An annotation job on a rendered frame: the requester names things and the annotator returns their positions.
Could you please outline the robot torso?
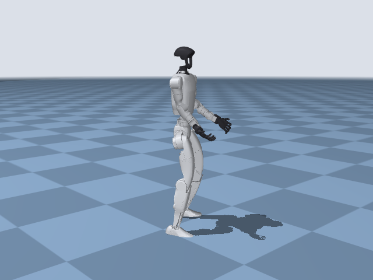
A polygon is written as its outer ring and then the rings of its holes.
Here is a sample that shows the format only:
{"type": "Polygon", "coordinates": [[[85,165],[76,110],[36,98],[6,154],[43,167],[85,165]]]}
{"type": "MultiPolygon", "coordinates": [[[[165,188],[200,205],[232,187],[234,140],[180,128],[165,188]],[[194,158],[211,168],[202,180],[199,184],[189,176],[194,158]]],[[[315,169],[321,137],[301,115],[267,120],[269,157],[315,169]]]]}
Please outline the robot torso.
{"type": "MultiPolygon", "coordinates": [[[[188,105],[187,111],[190,111],[191,114],[193,114],[194,105],[195,105],[195,92],[196,92],[195,77],[191,73],[189,73],[189,71],[188,71],[189,75],[184,74],[184,73],[186,73],[185,71],[179,71],[179,72],[177,74],[174,74],[173,77],[176,77],[176,76],[181,76],[182,77],[182,81],[183,81],[182,103],[187,104],[188,105]]],[[[172,104],[172,108],[173,108],[173,114],[174,115],[179,115],[179,112],[177,111],[176,104],[175,104],[175,101],[174,101],[172,90],[171,90],[171,104],[172,104]]],[[[185,111],[185,112],[187,112],[187,111],[185,111]]],[[[177,119],[177,124],[174,127],[174,137],[179,132],[183,132],[183,135],[188,136],[188,138],[190,138],[190,136],[191,136],[191,126],[182,117],[177,119]]]]}

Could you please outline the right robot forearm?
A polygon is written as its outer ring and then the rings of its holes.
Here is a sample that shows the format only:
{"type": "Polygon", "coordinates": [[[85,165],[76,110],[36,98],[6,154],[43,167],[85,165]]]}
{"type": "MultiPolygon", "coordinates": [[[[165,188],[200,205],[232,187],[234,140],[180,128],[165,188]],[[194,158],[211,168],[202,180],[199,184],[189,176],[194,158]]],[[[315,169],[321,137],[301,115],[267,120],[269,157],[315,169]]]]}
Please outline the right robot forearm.
{"type": "MultiPolygon", "coordinates": [[[[198,121],[196,120],[196,118],[191,114],[190,111],[185,112],[184,109],[181,106],[177,106],[177,111],[179,112],[180,116],[184,120],[186,120],[191,127],[193,127],[194,124],[201,127],[199,125],[198,121]]],[[[193,128],[192,128],[192,130],[195,131],[193,128]]]]}

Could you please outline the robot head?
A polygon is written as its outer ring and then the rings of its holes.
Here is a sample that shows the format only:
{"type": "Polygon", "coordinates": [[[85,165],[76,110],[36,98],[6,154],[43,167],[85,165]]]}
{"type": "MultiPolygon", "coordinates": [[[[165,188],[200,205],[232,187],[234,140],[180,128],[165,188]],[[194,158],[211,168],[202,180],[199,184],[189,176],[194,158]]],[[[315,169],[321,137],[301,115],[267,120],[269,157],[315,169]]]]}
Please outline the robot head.
{"type": "MultiPolygon", "coordinates": [[[[175,50],[174,56],[180,57],[182,60],[185,60],[185,66],[180,66],[179,71],[185,71],[186,73],[182,74],[187,74],[187,69],[191,69],[192,67],[192,56],[194,55],[194,50],[189,48],[189,47],[179,47],[175,50]],[[188,64],[188,58],[189,58],[189,64],[188,64]]],[[[178,74],[178,72],[176,74],[178,74]]],[[[179,72],[180,74],[180,72],[179,72]]]]}

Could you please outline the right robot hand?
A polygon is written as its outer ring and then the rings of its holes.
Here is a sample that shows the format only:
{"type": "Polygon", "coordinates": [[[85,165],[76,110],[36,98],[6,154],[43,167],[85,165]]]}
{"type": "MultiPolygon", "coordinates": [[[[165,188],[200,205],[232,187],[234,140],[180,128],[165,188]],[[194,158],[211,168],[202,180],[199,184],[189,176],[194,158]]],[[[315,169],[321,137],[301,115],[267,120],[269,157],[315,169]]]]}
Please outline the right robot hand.
{"type": "Polygon", "coordinates": [[[199,134],[201,137],[208,139],[209,141],[214,141],[216,139],[214,135],[213,136],[211,136],[211,134],[206,135],[204,133],[205,131],[203,131],[203,129],[196,124],[194,124],[192,128],[195,130],[196,134],[199,134]]]}

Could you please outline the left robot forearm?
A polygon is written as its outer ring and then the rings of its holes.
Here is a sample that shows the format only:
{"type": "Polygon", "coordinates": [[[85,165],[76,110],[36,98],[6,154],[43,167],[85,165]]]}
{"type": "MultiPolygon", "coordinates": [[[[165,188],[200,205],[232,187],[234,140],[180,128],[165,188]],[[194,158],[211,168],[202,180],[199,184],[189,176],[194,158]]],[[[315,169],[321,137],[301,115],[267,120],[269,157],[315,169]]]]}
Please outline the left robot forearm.
{"type": "Polygon", "coordinates": [[[217,117],[214,116],[214,114],[211,111],[209,111],[208,109],[206,109],[202,104],[200,104],[200,106],[196,109],[197,109],[198,114],[203,115],[207,120],[211,120],[211,121],[215,122],[217,117]]]}

